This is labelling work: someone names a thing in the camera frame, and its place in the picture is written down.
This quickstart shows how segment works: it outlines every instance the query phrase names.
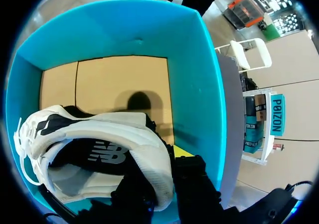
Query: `white wall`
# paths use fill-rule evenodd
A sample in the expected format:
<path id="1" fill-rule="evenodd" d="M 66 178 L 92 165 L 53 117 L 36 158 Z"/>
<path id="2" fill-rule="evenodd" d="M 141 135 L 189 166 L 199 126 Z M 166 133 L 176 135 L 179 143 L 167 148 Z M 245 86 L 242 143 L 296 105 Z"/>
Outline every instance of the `white wall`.
<path id="1" fill-rule="evenodd" d="M 248 72 L 260 88 L 273 87 L 286 97 L 285 139 L 319 140 L 319 56 L 306 31 L 268 42 L 273 66 Z M 252 67 L 259 56 L 246 52 Z M 313 180 L 319 167 L 319 142 L 280 141 L 285 149 L 268 157 L 267 166 L 242 160 L 238 180 L 266 192 L 303 180 Z M 300 187 L 301 195 L 307 186 Z"/>
<path id="2" fill-rule="evenodd" d="M 319 78 L 319 55 L 305 30 L 270 41 L 267 48 L 272 67 L 247 73 L 260 88 Z M 260 66 L 256 49 L 247 51 L 246 56 L 252 68 Z"/>

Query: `floor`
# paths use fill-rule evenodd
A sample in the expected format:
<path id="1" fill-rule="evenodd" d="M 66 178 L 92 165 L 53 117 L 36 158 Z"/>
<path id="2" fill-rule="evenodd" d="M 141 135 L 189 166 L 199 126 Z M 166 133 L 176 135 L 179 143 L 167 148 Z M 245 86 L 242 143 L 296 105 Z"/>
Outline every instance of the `floor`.
<path id="1" fill-rule="evenodd" d="M 17 40 L 15 50 L 26 40 L 34 31 L 57 15 L 74 7 L 88 2 L 99 0 L 42 0 L 37 9 L 27 21 L 25 28 Z M 181 4 L 182 0 L 174 0 L 174 3 Z M 228 4 L 228 0 L 217 0 L 211 5 L 203 16 L 207 25 L 214 46 L 227 44 L 230 40 L 245 40 L 254 37 L 262 37 L 256 28 L 243 29 L 240 32 L 235 30 L 228 21 L 222 16 L 221 10 Z M 229 206 L 237 206 L 240 211 L 249 207 L 257 200 L 264 197 L 267 193 L 259 191 L 240 181 L 237 182 L 236 190 Z"/>

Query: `black cable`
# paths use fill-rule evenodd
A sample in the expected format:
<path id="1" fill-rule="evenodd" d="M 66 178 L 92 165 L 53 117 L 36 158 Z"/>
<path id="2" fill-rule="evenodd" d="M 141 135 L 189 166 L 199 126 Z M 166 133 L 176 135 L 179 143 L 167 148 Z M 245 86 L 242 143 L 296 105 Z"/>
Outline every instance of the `black cable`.
<path id="1" fill-rule="evenodd" d="M 296 141 L 296 142 L 319 142 L 319 140 L 287 139 L 287 138 L 275 138 L 275 140 Z"/>
<path id="2" fill-rule="evenodd" d="M 296 184 L 293 184 L 291 187 L 289 187 L 288 189 L 286 189 L 287 192 L 293 190 L 296 186 L 299 186 L 301 184 L 309 184 L 309 185 L 313 185 L 313 183 L 311 181 L 302 181 L 302 182 L 298 182 Z"/>

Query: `white sneaker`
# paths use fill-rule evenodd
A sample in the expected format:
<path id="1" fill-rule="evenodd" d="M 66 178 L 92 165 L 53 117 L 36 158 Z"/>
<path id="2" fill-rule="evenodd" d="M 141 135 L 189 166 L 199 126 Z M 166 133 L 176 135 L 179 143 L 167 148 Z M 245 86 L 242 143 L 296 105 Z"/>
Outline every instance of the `white sneaker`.
<path id="1" fill-rule="evenodd" d="M 155 190 L 155 211 L 162 211 L 173 197 L 170 159 L 164 143 L 146 126 L 148 119 L 135 112 L 76 118 L 61 106 L 38 111 L 21 128 L 20 119 L 14 133 L 22 172 L 30 183 L 44 184 L 63 203 L 109 198 L 131 156 Z M 26 173 L 26 156 L 38 182 Z"/>

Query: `new balance logo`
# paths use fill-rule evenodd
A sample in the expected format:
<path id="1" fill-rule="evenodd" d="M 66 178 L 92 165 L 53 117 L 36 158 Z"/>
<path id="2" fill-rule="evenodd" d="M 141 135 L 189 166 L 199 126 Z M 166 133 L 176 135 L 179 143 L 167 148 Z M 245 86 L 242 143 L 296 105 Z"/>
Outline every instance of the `new balance logo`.
<path id="1" fill-rule="evenodd" d="M 123 148 L 115 143 L 110 143 L 106 148 L 104 142 L 96 141 L 92 153 L 90 154 L 90 161 L 97 161 L 98 159 L 101 160 L 103 163 L 112 163 L 112 164 L 120 164 L 125 161 L 125 154 L 128 149 Z"/>

